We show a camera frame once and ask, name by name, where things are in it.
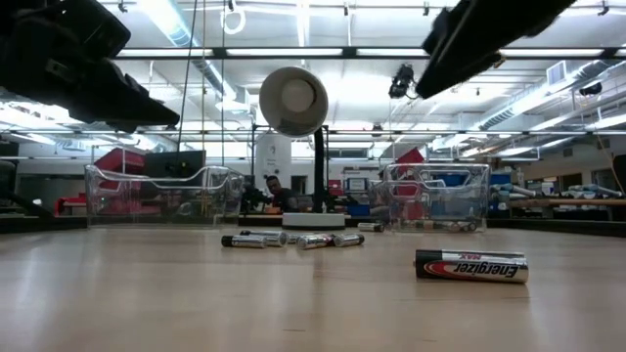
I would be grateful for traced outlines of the black aluminium table frame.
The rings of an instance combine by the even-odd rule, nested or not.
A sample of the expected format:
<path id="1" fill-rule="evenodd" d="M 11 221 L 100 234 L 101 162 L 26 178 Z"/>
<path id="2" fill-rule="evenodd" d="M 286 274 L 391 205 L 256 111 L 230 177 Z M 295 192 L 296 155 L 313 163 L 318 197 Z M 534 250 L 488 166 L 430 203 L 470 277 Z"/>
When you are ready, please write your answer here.
<path id="1" fill-rule="evenodd" d="M 34 233 L 45 231 L 86 229 L 84 216 L 65 216 L 54 219 L 38 217 L 0 218 L 0 234 Z M 569 233 L 626 239 L 626 222 L 554 220 L 528 218 L 488 218 L 488 229 L 515 229 L 539 232 Z"/>

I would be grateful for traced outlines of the person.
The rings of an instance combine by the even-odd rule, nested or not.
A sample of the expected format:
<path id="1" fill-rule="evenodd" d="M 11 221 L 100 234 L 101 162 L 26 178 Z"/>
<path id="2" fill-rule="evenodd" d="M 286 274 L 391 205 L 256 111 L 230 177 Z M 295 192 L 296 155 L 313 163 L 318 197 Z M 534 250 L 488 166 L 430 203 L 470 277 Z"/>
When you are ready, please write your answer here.
<path id="1" fill-rule="evenodd" d="M 272 194 L 272 205 L 278 207 L 283 213 L 298 212 L 297 197 L 289 188 L 284 188 L 280 180 L 270 175 L 265 179 L 266 186 Z"/>

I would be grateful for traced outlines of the red storage bin stack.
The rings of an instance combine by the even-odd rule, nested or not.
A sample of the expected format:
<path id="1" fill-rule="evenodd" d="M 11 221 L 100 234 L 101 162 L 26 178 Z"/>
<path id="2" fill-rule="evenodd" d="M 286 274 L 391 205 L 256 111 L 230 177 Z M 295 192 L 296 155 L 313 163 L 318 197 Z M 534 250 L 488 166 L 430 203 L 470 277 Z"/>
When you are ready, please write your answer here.
<path id="1" fill-rule="evenodd" d="M 127 174 L 142 174 L 145 168 L 145 157 L 142 154 L 114 148 L 94 162 L 101 171 L 112 171 Z M 87 196 L 85 192 L 76 197 L 58 198 L 54 203 L 54 214 L 57 217 L 71 215 L 76 207 L 85 207 Z"/>
<path id="2" fill-rule="evenodd" d="M 396 166 L 389 172 L 392 181 L 397 181 L 392 192 L 398 197 L 404 220 L 418 220 L 423 217 L 423 207 L 418 202 L 422 187 L 415 183 L 414 163 L 422 163 L 424 157 L 417 148 L 412 148 L 396 160 Z"/>

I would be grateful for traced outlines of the silver air duct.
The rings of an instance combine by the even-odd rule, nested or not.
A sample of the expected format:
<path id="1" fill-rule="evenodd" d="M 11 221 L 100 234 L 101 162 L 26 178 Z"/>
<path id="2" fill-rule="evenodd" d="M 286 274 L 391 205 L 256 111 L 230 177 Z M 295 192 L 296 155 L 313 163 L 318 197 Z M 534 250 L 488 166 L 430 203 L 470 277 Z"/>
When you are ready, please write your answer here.
<path id="1" fill-rule="evenodd" d="M 190 21 L 183 16 L 182 8 L 176 0 L 136 0 L 140 10 L 152 21 L 162 34 L 175 48 L 185 48 L 190 51 L 199 48 L 202 35 L 197 36 L 196 31 L 201 28 L 201 23 L 196 15 Z M 194 66 L 208 84 L 216 91 L 217 95 L 225 100 L 234 100 L 237 93 L 225 80 L 220 72 L 220 66 L 213 61 L 203 59 L 189 59 L 190 65 Z"/>

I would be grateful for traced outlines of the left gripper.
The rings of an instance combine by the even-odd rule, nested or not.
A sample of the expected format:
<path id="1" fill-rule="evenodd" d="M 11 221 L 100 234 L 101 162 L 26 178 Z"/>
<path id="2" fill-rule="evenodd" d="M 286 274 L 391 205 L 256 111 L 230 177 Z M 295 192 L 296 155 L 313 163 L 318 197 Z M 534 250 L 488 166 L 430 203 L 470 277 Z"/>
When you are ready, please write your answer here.
<path id="1" fill-rule="evenodd" d="M 9 91 L 65 108 L 78 120 L 104 122 L 125 132 L 180 121 L 177 112 L 151 98 L 146 88 L 118 66 L 76 48 L 10 48 Z"/>

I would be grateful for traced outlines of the black flat screen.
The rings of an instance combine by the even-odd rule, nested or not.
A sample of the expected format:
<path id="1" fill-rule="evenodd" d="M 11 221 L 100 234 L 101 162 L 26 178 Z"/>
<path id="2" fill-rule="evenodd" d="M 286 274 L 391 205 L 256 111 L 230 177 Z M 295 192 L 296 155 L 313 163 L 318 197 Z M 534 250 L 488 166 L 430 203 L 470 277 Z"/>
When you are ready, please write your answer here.
<path id="1" fill-rule="evenodd" d="M 204 163 L 204 151 L 146 154 L 144 174 L 151 178 L 188 178 L 199 172 Z"/>

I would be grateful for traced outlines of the white ceiling vent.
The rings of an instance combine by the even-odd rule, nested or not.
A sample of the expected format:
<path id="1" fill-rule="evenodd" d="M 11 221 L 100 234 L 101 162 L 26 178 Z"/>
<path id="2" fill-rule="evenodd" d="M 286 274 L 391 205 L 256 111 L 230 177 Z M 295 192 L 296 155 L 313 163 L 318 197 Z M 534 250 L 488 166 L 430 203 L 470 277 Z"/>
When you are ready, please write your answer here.
<path id="1" fill-rule="evenodd" d="M 547 83 L 550 86 L 567 80 L 567 61 L 559 61 L 546 69 Z"/>

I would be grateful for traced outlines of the white desk lamp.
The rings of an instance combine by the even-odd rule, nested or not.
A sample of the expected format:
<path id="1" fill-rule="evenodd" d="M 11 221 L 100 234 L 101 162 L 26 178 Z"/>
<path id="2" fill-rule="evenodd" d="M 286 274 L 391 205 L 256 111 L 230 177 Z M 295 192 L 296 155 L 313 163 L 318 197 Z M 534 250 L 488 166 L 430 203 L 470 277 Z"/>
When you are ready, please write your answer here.
<path id="1" fill-rule="evenodd" d="M 286 230 L 332 231 L 345 228 L 345 216 L 328 213 L 325 204 L 325 146 L 323 125 L 329 98 L 321 80 L 307 69 L 286 66 L 270 73 L 259 93 L 259 107 L 268 125 L 290 138 L 313 137 L 313 206 L 309 212 L 286 212 Z"/>

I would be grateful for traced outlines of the black overhead crossbar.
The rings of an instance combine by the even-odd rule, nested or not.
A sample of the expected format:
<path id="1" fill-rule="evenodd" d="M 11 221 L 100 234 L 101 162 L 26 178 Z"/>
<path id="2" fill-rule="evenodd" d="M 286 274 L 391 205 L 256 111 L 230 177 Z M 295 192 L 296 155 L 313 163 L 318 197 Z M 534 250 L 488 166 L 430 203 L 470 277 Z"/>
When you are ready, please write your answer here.
<path id="1" fill-rule="evenodd" d="M 600 48 L 504 48 L 509 60 L 626 59 L 626 47 Z M 276 59 L 417 59 L 428 53 L 413 47 L 291 47 L 291 48 L 131 48 L 122 49 L 117 60 L 265 60 Z"/>

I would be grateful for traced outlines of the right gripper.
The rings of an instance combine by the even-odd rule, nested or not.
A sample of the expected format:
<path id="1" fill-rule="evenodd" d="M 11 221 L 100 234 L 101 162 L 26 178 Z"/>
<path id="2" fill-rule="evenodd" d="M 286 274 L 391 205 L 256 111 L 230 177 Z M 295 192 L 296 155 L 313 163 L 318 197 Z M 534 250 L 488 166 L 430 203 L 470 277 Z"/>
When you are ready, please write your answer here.
<path id="1" fill-rule="evenodd" d="M 460 0 L 436 16 L 423 43 L 428 65 L 415 92 L 428 99 L 500 65 L 500 48 L 522 36 L 528 22 L 523 0 Z"/>

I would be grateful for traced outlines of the clear plastic bin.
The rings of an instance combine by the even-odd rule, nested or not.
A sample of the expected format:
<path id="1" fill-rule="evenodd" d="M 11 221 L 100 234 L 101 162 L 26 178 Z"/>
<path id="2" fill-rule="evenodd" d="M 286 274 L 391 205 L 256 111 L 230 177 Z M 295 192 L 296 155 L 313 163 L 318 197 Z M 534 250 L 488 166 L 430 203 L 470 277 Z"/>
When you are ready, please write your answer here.
<path id="1" fill-rule="evenodd" d="M 245 176 L 205 166 L 186 178 L 151 178 L 87 165 L 85 189 L 91 226 L 218 228 L 238 223 Z"/>
<path id="2" fill-rule="evenodd" d="M 389 172 L 395 164 L 383 171 L 382 185 L 385 188 L 385 206 L 388 210 L 388 226 L 394 232 L 406 233 L 476 233 L 487 227 L 490 166 L 479 163 L 414 163 L 415 183 L 422 187 L 418 202 L 423 207 L 423 217 L 418 220 L 404 220 L 400 216 L 401 206 L 398 197 L 392 192 L 397 181 L 392 181 Z M 405 231 L 405 221 L 433 221 L 435 229 L 425 231 L 422 226 L 416 231 Z M 475 232 L 448 232 L 442 222 L 475 222 Z"/>

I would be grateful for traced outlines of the white cylinder tank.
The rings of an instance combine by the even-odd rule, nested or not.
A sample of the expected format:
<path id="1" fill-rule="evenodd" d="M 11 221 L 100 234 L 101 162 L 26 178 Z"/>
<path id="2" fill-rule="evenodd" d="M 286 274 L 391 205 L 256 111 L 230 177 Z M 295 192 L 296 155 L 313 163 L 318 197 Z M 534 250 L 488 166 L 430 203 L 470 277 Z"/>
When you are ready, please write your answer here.
<path id="1" fill-rule="evenodd" d="M 291 187 L 291 139 L 281 134 L 263 134 L 255 142 L 255 187 L 265 193 L 268 176 L 276 176 L 283 188 Z"/>

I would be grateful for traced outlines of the wooden workbench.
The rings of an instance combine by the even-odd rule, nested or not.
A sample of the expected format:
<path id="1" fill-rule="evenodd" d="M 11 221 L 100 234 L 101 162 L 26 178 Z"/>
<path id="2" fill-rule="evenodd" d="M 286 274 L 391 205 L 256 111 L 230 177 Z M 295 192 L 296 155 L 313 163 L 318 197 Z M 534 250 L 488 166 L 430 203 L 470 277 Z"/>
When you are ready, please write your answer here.
<path id="1" fill-rule="evenodd" d="M 626 199 L 529 198 L 511 200 L 509 207 L 550 207 L 561 205 L 626 206 Z"/>

